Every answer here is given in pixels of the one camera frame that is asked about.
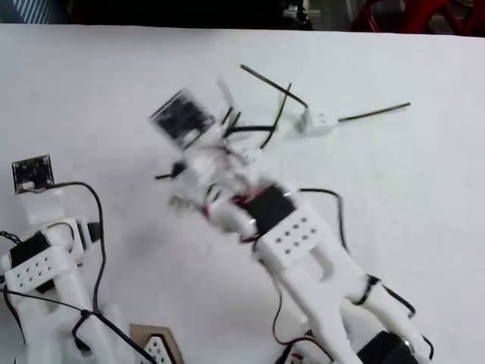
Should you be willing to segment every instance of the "white table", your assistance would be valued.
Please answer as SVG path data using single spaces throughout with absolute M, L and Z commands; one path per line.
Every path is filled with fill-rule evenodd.
M 272 362 L 280 352 L 270 329 L 277 296 L 248 246 L 167 207 L 170 188 L 153 175 L 178 154 L 147 117 L 182 86 L 222 115 L 215 86 L 222 75 L 247 123 L 271 123 L 277 92 L 240 63 L 280 84 L 292 81 L 295 93 L 338 116 L 410 101 L 405 111 L 326 137 L 289 141 L 280 133 L 267 149 L 271 170 L 344 195 L 354 256 L 418 308 L 436 362 L 481 361 L 482 39 L 1 25 L 0 53 L 1 229 L 25 228 L 11 162 L 50 153 L 57 182 L 84 180 L 102 198 L 101 299 L 118 302 L 130 322 L 172 328 L 189 364 Z M 301 109 L 287 105 L 289 124 Z M 79 194 L 76 210 L 96 216 L 87 194 L 69 193 Z M 334 222 L 333 200 L 312 199 Z M 20 336 L 4 306 L 1 313 L 9 362 Z

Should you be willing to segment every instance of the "black wire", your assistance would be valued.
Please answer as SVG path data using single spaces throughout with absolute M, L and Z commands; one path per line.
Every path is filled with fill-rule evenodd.
M 231 134 L 231 129 L 233 129 L 234 127 L 236 127 L 237 125 L 237 122 L 239 121 L 239 118 L 241 117 L 241 113 L 238 112 L 236 117 L 234 118 L 234 120 L 227 125 L 227 129 L 224 131 L 224 135 L 222 136 L 223 138 L 227 138 L 230 134 Z
M 20 329 L 20 332 L 22 334 L 23 345 L 25 345 L 25 343 L 26 343 L 26 341 L 25 341 L 25 334 L 23 333 L 22 324 L 20 323 L 20 317 L 19 317 L 18 312 L 15 309 L 14 305 L 12 305 L 12 302 L 10 302 L 10 300 L 8 298 L 8 287 L 7 287 L 7 284 L 3 287 L 2 293 L 3 293 L 3 299 L 5 301 L 5 305 L 7 306 L 8 310 L 10 311 L 10 313 L 12 314 L 12 316 L 15 319 L 15 321 L 16 321 L 16 323 L 18 325 L 18 328 Z
M 250 127 L 228 127 L 226 137 L 233 133 L 245 133 L 248 131 L 272 131 L 274 128 L 268 125 L 252 125 Z
M 72 238 L 74 240 L 74 229 L 67 222 L 64 222 L 64 221 L 56 222 L 52 225 L 49 225 L 46 229 L 50 229 L 50 228 L 53 228 L 54 226 L 59 226 L 59 225 L 66 225 L 68 228 L 70 228 L 70 235 L 72 236 Z
M 281 87 L 280 85 L 277 85 L 276 83 L 274 83 L 273 81 L 269 80 L 268 78 L 266 78 L 265 76 L 263 76 L 262 74 L 259 74 L 258 72 L 252 70 L 251 68 L 249 68 L 248 66 L 244 65 L 244 64 L 241 64 L 241 68 L 246 71 L 246 72 L 249 72 L 250 74 L 252 74 L 254 77 L 257 77 L 259 80 L 267 83 L 268 85 L 274 87 L 275 89 L 277 89 L 278 91 L 280 91 L 281 93 L 284 93 L 285 95 L 291 97 L 293 100 L 297 101 L 298 103 L 302 104 L 304 108 L 308 108 L 308 104 L 306 102 L 304 102 L 303 100 L 301 100 L 299 97 L 293 95 L 290 91 L 287 91 L 285 90 L 283 87 Z
M 221 125 L 226 124 L 227 119 L 229 118 L 230 113 L 233 112 L 233 107 L 231 106 L 229 110 L 227 110 L 227 113 L 224 115 L 224 118 L 221 121 Z
M 79 311 L 81 313 L 81 320 L 83 322 L 89 316 L 93 315 L 93 316 L 97 317 L 99 319 L 99 321 L 101 321 L 103 324 L 108 326 L 108 328 L 110 328 L 125 343 L 130 345 L 137 353 L 139 353 L 141 356 L 143 356 L 145 359 L 147 359 L 152 364 L 157 364 L 157 362 L 150 356 L 150 354 L 148 354 L 143 348 L 141 348 L 140 345 L 135 343 L 129 336 L 127 336 L 124 332 L 122 332 L 122 330 L 120 330 L 113 322 L 111 322 L 106 317 L 104 317 L 103 314 L 101 314 L 100 312 L 89 311 L 87 309 L 80 309 L 79 307 L 70 305 L 69 303 L 64 303 L 64 302 L 56 301 L 56 300 L 50 300 L 49 298 L 45 298 L 45 297 L 32 296 L 30 294 L 16 292 L 16 291 L 13 291 L 13 290 L 9 290 L 7 288 L 0 288 L 0 291 L 3 292 L 4 294 L 8 293 L 8 294 L 13 294 L 15 296 L 32 298 L 32 299 L 35 299 L 35 300 L 41 300 L 41 301 L 46 301 L 46 302 L 50 302 L 50 303 L 55 303 L 57 305 L 66 306 L 66 307 L 69 307 L 71 309 L 75 309 L 76 311 Z
M 21 293 L 21 292 L 15 291 L 15 290 L 9 290 L 6 287 L 0 288 L 0 292 L 3 292 L 4 294 L 13 294 L 14 296 L 20 296 L 20 297 L 26 297 L 26 298 L 33 298 L 35 300 L 40 300 L 40 301 L 55 303 L 56 305 L 66 306 L 66 307 L 69 307 L 71 309 L 75 309 L 76 311 L 82 312 L 82 309 L 80 309 L 79 307 L 70 305 L 69 303 L 64 303 L 64 302 L 60 302 L 60 301 L 56 301 L 56 300 L 51 300 L 51 299 L 45 298 L 45 297 L 33 296 L 31 294 Z
M 384 289 L 387 291 L 387 293 L 396 301 L 398 301 L 399 303 L 401 303 L 403 306 L 405 306 L 409 311 L 409 315 L 408 317 L 410 319 L 412 319 L 413 317 L 415 317 L 416 315 L 416 308 L 410 304 L 408 301 L 406 301 L 404 298 L 402 298 L 400 295 L 398 295 L 396 292 L 394 292 L 393 290 L 391 290 L 390 288 L 388 288 L 388 286 L 384 286 Z
M 406 106 L 410 106 L 410 105 L 411 105 L 410 102 L 406 102 L 405 104 L 399 104 L 399 105 L 391 106 L 390 108 L 382 108 L 381 110 L 371 111 L 371 112 L 367 112 L 365 114 L 359 114 L 359 115 L 348 116 L 348 117 L 345 117 L 345 118 L 340 118 L 339 123 L 343 123 L 343 122 L 346 122 L 346 121 L 352 121 L 352 120 L 356 120 L 356 119 L 361 119 L 361 118 L 366 118 L 368 116 L 383 114 L 384 112 L 398 110 L 400 108 L 405 108 Z
M 430 355 L 428 356 L 428 358 L 430 360 L 433 360 L 433 357 L 434 357 L 434 346 L 433 346 L 433 343 L 431 343 L 431 341 L 427 337 L 425 337 L 424 335 L 422 335 L 422 337 L 423 337 L 424 342 L 430 346 Z
M 100 200 L 98 194 L 96 193 L 96 191 L 94 191 L 94 189 L 90 185 L 88 185 L 88 184 L 86 184 L 84 182 L 78 182 L 78 181 L 66 182 L 66 183 L 62 183 L 62 184 L 46 185 L 42 189 L 39 189 L 39 190 L 29 190 L 28 192 L 42 193 L 42 192 L 45 192 L 46 190 L 53 190 L 53 189 L 62 188 L 62 187 L 68 187 L 68 186 L 82 186 L 82 187 L 87 188 L 90 191 L 90 193 L 94 196 L 94 198 L 96 200 L 96 205 L 98 206 L 98 213 L 99 213 L 99 243 L 100 243 L 100 246 L 101 246 L 102 262 L 101 262 L 101 266 L 99 267 L 98 277 L 96 278 L 96 282 L 95 282 L 95 285 L 94 285 L 94 291 L 93 291 L 93 294 L 92 294 L 92 306 L 93 306 L 93 309 L 95 311 L 99 311 L 98 291 L 99 291 L 99 285 L 101 283 L 101 279 L 102 279 L 103 273 L 105 272 L 105 266 L 106 266 L 106 245 L 105 245 L 105 223 L 104 223 L 104 218 L 103 218 L 103 208 L 102 208 L 101 200 Z
M 337 203 L 337 218 L 339 221 L 339 234 L 340 234 L 340 241 L 342 243 L 343 248 L 349 252 L 349 248 L 347 246 L 346 240 L 346 229 L 345 229 L 345 222 L 343 217 L 343 197 L 339 195 L 337 192 L 332 190 L 327 190 L 324 188 L 300 188 L 300 192 L 316 192 L 316 193 L 326 193 L 328 195 L 332 195 L 336 198 Z
M 291 83 L 289 83 L 288 87 L 286 88 L 286 91 L 289 92 L 290 89 L 291 89 Z M 273 123 L 273 128 L 271 129 L 270 133 L 266 137 L 266 140 L 261 144 L 261 146 L 259 148 L 264 149 L 266 147 L 266 145 L 270 142 L 271 138 L 273 137 L 274 132 L 277 129 L 278 123 L 280 122 L 281 115 L 283 113 L 283 109 L 285 108 L 287 97 L 288 97 L 288 95 L 285 93 L 285 96 L 283 97 L 283 102 L 281 102 L 280 110 L 278 111 L 278 115 L 276 116 L 276 119 Z
M 315 340 L 314 337 L 311 337 L 311 336 L 301 336 L 301 337 L 297 337 L 295 339 L 292 339 L 290 341 L 282 341 L 282 340 L 279 339 L 279 337 L 277 336 L 277 333 L 276 333 L 276 323 L 277 323 L 278 317 L 280 316 L 281 308 L 283 306 L 283 293 L 281 292 L 280 285 L 276 281 L 276 278 L 274 278 L 271 274 L 270 274 L 270 276 L 273 279 L 274 288 L 276 289 L 276 291 L 278 293 L 278 300 L 279 300 L 278 310 L 276 311 L 276 314 L 274 315 L 273 324 L 271 326 L 272 327 L 272 331 L 273 331 L 273 337 L 274 337 L 275 341 L 279 345 L 285 345 L 287 347 L 290 346 L 290 345 L 296 344 L 296 343 L 298 343 L 300 341 L 310 341 L 311 343 L 315 344 L 326 356 L 328 356 L 328 358 L 332 362 L 333 361 L 333 357 L 325 350 L 325 348 L 322 345 L 320 345 L 320 343 L 318 343 Z
M 15 245 L 22 243 L 22 240 L 15 234 L 9 233 L 7 231 L 0 231 L 0 237 L 10 240 Z
M 158 176 L 155 176 L 156 180 L 165 180 L 167 178 L 172 177 L 172 174 L 160 174 Z

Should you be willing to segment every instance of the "white plastic bracket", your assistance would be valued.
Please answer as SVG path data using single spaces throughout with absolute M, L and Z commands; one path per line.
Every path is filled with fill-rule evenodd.
M 168 355 L 168 348 L 166 348 L 161 337 L 152 336 L 145 346 L 145 351 L 150 354 L 157 364 L 174 364 Z M 143 359 L 142 364 L 150 364 L 147 359 Z
M 338 119 L 326 110 L 306 108 L 295 123 L 295 129 L 300 136 L 317 137 L 328 134 L 338 123 Z
M 368 276 L 343 249 L 325 221 L 308 204 L 293 198 L 297 210 L 261 237 L 255 253 L 308 316 L 318 342 L 339 364 L 362 364 L 347 339 L 340 306 L 358 302 Z M 309 259 L 321 267 L 320 278 L 308 270 Z M 408 340 L 417 353 L 427 346 L 407 312 L 378 284 L 363 305 L 391 332 Z M 424 355 L 419 355 L 420 362 Z

